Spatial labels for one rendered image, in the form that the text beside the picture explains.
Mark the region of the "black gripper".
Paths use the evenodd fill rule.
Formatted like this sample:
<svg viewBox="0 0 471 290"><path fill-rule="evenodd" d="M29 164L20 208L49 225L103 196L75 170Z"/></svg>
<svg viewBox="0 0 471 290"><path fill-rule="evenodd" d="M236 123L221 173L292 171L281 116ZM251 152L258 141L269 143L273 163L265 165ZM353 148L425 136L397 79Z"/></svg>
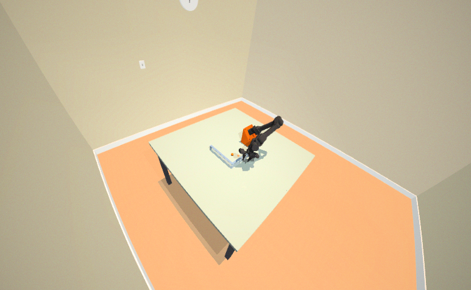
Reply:
<svg viewBox="0 0 471 290"><path fill-rule="evenodd" d="M247 151L248 151L249 149L252 150L252 147L251 147L250 145L249 145L249 147L248 147L248 149L247 149L246 151L245 151L244 149L242 149L242 148L239 149L239 152L243 155L243 160L244 160L244 158L245 158L245 156L246 156L246 153L247 153ZM259 156L259 154L257 153L256 158L259 158L259 157L260 157L260 156ZM248 159L247 162L249 162L251 159L252 159L252 158L249 157L249 159Z"/></svg>

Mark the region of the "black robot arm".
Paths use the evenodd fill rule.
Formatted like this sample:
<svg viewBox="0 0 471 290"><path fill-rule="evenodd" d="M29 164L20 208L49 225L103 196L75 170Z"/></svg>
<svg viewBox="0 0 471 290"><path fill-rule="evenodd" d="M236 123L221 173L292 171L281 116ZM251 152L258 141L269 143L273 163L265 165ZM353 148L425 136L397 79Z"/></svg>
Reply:
<svg viewBox="0 0 471 290"><path fill-rule="evenodd" d="M281 116L277 116L276 118L273 119L273 121L268 122L265 125L262 126L253 126L250 128L248 131L249 135L252 135L253 133L256 134L256 138L253 138L250 146L252 147L252 150L249 149L247 151L247 154L250 158L254 158L257 156L257 153L254 151L258 151L259 147L263 145L263 143L267 140L267 137L272 134L275 130L279 129L280 126L282 126L284 121L282 120ZM269 128L269 129L268 129ZM261 133L261 131L266 130L264 133Z"/></svg>

